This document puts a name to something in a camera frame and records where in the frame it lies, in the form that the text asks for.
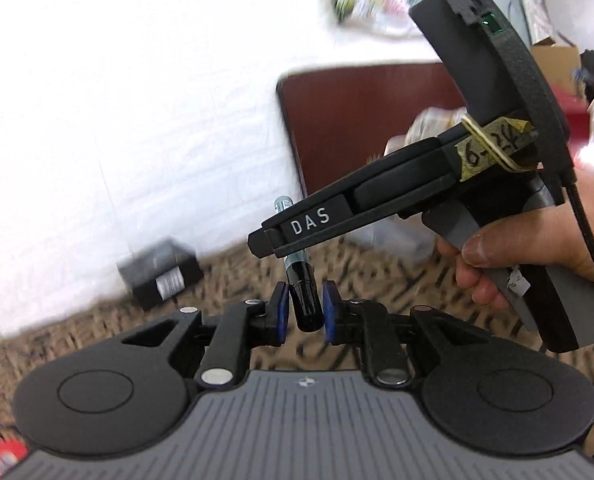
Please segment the person right hand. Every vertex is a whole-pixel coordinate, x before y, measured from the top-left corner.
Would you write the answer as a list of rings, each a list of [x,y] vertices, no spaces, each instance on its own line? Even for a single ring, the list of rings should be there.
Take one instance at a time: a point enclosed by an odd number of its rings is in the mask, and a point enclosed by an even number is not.
[[[594,174],[578,170],[577,185],[594,234]],[[437,240],[441,255],[454,260],[455,281],[472,292],[480,306],[503,309],[508,302],[483,274],[486,269],[518,264],[566,266],[594,282],[594,263],[569,204],[532,210],[485,226],[464,244]]]

